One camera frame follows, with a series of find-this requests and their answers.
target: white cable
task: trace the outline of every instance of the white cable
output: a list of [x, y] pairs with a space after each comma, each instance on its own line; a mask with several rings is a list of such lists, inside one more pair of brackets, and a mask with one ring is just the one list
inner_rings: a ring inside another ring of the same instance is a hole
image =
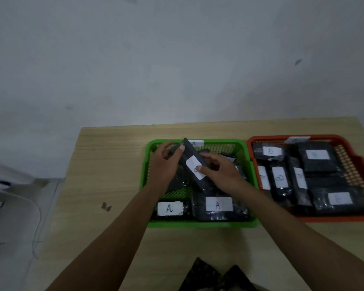
[[41, 220], [42, 220], [42, 212], [40, 211], [39, 207], [35, 204], [35, 202], [34, 202], [34, 201], [32, 201], [31, 199], [25, 198], [25, 197], [23, 197], [23, 196], [16, 195], [16, 194], [14, 194], [14, 193], [10, 193], [10, 192], [7, 192], [7, 191], [3, 191], [3, 190], [0, 190], [0, 193], [4, 193], [4, 194], [7, 194], [7, 195], [11, 195], [11, 196], [18, 197], [18, 198], [20, 198], [20, 199], [27, 200], [28, 202], [31, 202], [31, 203], [32, 203], [32, 204], [33, 204], [33, 205], [37, 208], [37, 210], [38, 210], [38, 212], [39, 212], [39, 220], [38, 220], [38, 223], [37, 223], [36, 228], [35, 228], [35, 230], [34, 230], [33, 241], [32, 241], [32, 243], [31, 243], [31, 252], [32, 252], [32, 254], [33, 254], [34, 259], [38, 259], [37, 255], [36, 255], [36, 253], [35, 253], [34, 243], [35, 243], [35, 235], [36, 235], [36, 231], [38, 230], [39, 225], [40, 225], [40, 222], [41, 222]]

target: person's right arm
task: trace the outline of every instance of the person's right arm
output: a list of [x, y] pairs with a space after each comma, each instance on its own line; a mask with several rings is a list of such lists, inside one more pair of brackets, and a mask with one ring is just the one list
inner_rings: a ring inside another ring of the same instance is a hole
[[225, 157], [206, 153], [202, 156], [218, 164], [219, 169], [215, 171], [205, 166], [197, 169], [255, 213], [312, 290], [364, 291], [364, 262], [361, 259], [300, 222], [244, 181], [233, 163]]

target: person's left arm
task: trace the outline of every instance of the person's left arm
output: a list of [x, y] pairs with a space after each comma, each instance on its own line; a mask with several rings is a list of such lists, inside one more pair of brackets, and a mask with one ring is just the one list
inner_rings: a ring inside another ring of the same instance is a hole
[[146, 231], [159, 198], [175, 175], [185, 149], [181, 146], [169, 159], [173, 142], [155, 151], [147, 184], [121, 214], [86, 247], [53, 281], [47, 291], [118, 290]]

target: light wood surface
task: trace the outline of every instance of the light wood surface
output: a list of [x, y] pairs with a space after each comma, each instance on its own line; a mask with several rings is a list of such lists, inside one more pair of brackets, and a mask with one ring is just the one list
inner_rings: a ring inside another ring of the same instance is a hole
[[[364, 156], [364, 130], [352, 117], [83, 128], [28, 289], [45, 288], [117, 217], [138, 190], [151, 140], [299, 134], [341, 135]], [[103, 202], [112, 206], [109, 212], [101, 209]], [[364, 260], [364, 223], [310, 226]], [[121, 290], [177, 290], [198, 256], [221, 273], [238, 264], [270, 290], [309, 290], [262, 226], [147, 229]]]

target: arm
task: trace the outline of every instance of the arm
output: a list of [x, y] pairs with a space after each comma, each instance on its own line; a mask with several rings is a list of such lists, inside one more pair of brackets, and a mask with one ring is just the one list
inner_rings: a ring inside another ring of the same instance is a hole
[[151, 159], [150, 177], [121, 214], [85, 248], [47, 288], [47, 291], [118, 290], [146, 231], [154, 206], [175, 175], [185, 149], [181, 146], [170, 159], [159, 146]]
[[297, 220], [265, 194], [244, 181], [234, 165], [215, 154], [202, 154], [218, 171], [197, 169], [224, 192], [255, 213], [279, 249], [312, 290], [364, 291], [364, 262]]

